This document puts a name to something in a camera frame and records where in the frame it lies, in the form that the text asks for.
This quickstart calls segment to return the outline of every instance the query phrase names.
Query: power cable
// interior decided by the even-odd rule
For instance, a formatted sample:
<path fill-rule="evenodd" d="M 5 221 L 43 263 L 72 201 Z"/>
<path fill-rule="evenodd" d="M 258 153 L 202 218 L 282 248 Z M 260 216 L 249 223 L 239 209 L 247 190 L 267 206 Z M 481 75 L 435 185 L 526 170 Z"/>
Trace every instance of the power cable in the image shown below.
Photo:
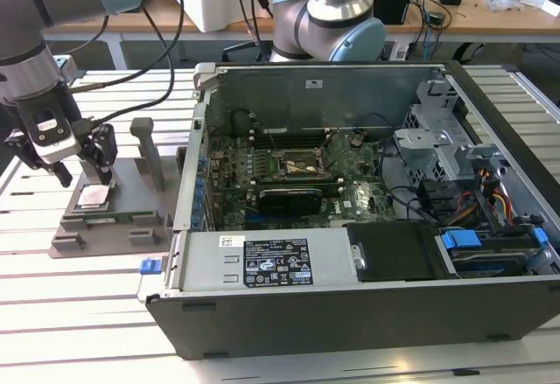
<path fill-rule="evenodd" d="M 86 43 L 84 43 L 83 45 L 79 45 L 78 47 L 75 47 L 74 49 L 70 49 L 67 50 L 65 52 L 61 52 L 61 53 L 57 53 L 57 54 L 74 54 L 76 52 L 79 52 L 80 50 L 85 49 L 86 47 L 88 47 L 89 45 L 91 45 L 92 43 L 94 43 L 95 41 L 97 41 L 99 39 L 99 37 L 101 37 L 103 35 L 103 33 L 107 30 L 107 26 L 109 25 L 109 15 L 107 15 L 104 19 L 103 19 L 103 24 L 101 26 L 101 29 L 97 32 L 97 34 L 95 34 L 91 40 L 87 41 Z"/>
<path fill-rule="evenodd" d="M 118 80 L 111 80 L 108 82 L 96 82 L 94 84 L 71 88 L 70 92 L 72 94 L 79 94 L 79 93 L 87 93 L 89 91 L 95 91 L 98 89 L 103 89 L 106 87 L 113 87 L 115 85 L 123 84 L 124 82 L 128 82 L 130 80 L 135 80 L 136 78 L 139 78 L 140 76 L 148 73 L 159 62 L 161 62 L 162 60 L 167 58 L 167 56 L 169 56 L 169 53 L 171 52 L 172 48 L 175 47 L 175 45 L 178 43 L 181 37 L 181 33 L 183 32 L 183 23 L 185 22 L 185 0 L 179 0 L 179 8 L 180 8 L 179 9 L 180 15 L 178 19 L 178 28 L 177 28 L 177 32 L 175 33 L 175 37 L 173 38 L 169 46 L 165 49 L 165 51 L 156 60 L 150 63 L 147 67 L 145 67 L 144 69 L 136 73 L 133 73 L 132 75 L 125 76 Z"/>
<path fill-rule="evenodd" d="M 164 38 L 163 34 L 158 29 L 158 26 L 154 22 L 150 13 L 148 12 L 148 10 L 145 7 L 142 7 L 142 12 L 144 13 L 146 18 L 150 22 L 151 28 L 156 33 L 157 38 L 159 38 L 159 41 L 161 41 L 161 44 L 163 45 L 164 50 L 166 50 L 167 49 L 167 42 L 165 41 L 165 38 Z M 169 63 L 169 70 L 171 72 L 171 78 L 169 79 L 169 87 L 167 88 L 167 91 L 165 91 L 165 93 L 160 98 L 158 98 L 157 100 L 154 100 L 154 101 L 146 102 L 145 104 L 139 104 L 137 106 L 128 107 L 128 108 L 124 108 L 122 110 L 118 110 L 118 111 L 116 111 L 114 113 L 111 113 L 110 115 L 107 115 L 107 116 L 103 117 L 102 119 L 100 119 L 99 123 L 106 123 L 110 120 L 113 120 L 113 119 L 117 118 L 120 115 L 126 115 L 128 113 L 132 113 L 133 111 L 143 110 L 145 108 L 150 108 L 150 107 L 157 106 L 158 104 L 161 104 L 162 102 L 167 100 L 169 98 L 169 96 L 172 94 L 173 88 L 175 87 L 175 66 L 173 65 L 173 59 L 172 59 L 171 55 L 169 55 L 169 54 L 167 55 L 167 62 Z"/>

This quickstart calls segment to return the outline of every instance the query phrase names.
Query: gray post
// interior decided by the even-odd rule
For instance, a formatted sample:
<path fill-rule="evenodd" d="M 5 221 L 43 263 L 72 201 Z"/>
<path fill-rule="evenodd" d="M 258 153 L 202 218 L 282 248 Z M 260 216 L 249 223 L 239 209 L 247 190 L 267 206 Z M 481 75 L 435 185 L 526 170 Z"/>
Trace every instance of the gray post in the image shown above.
<path fill-rule="evenodd" d="M 130 125 L 130 133 L 140 141 L 140 150 L 148 166 L 154 187 L 157 192 L 162 192 L 165 189 L 165 178 L 158 148 L 151 138 L 153 130 L 154 121 L 149 117 L 136 117 Z"/>

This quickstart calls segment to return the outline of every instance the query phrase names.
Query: robotic arm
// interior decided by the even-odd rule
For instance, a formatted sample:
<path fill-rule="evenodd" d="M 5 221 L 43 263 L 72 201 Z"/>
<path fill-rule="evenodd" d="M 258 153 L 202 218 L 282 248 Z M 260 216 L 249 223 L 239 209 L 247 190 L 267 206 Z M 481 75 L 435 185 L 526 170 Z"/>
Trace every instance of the robotic arm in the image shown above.
<path fill-rule="evenodd" d="M 78 155 L 103 184 L 116 159 L 113 127 L 83 119 L 41 31 L 76 19 L 116 14 L 142 0 L 0 0 L 0 104 L 15 128 L 6 140 L 32 169 L 46 169 L 68 187 L 60 162 Z"/>
<path fill-rule="evenodd" d="M 274 0 L 273 62 L 376 60 L 385 42 L 374 0 Z"/>

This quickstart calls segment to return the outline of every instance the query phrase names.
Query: red wire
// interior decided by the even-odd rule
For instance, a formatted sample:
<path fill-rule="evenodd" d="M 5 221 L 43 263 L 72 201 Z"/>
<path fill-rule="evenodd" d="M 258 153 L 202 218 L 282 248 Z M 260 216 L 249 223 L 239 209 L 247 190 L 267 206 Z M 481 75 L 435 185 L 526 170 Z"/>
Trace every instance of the red wire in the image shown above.
<path fill-rule="evenodd" d="M 458 198 L 457 212 L 459 212 L 461 209 L 461 204 L 463 203 L 463 199 L 470 195 L 472 195 L 471 192 L 464 192 L 463 195 L 460 198 Z"/>

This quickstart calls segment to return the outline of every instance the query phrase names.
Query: wooden desk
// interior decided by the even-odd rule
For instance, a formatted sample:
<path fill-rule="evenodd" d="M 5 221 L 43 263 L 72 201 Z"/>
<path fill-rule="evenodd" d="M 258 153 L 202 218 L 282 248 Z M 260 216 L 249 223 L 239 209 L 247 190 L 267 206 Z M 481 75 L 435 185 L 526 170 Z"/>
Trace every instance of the wooden desk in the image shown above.
<path fill-rule="evenodd" d="M 427 3 L 429 10 L 437 10 Z M 560 36 L 560 18 L 542 10 L 526 6 L 524 10 L 491 12 L 484 0 L 463 0 L 460 6 L 450 6 L 453 15 L 451 26 L 440 41 L 472 41 L 494 43 L 556 43 Z M 175 0 L 149 0 L 148 10 L 167 38 L 177 30 L 179 6 Z M 403 25 L 388 25 L 388 41 L 395 41 L 392 58 L 403 55 L 408 44 L 418 34 L 422 20 L 416 7 L 410 7 Z M 102 19 L 72 23 L 49 31 L 50 40 L 87 40 L 101 27 Z M 273 21 L 259 19 L 259 28 L 265 39 L 272 39 Z M 224 31 L 201 33 L 187 17 L 183 27 L 183 40 L 248 40 L 244 23 L 231 24 Z M 121 14 L 111 18 L 107 32 L 101 37 L 108 44 L 117 69 L 125 69 L 126 61 L 120 47 L 122 41 L 156 40 L 155 34 L 143 14 Z"/>

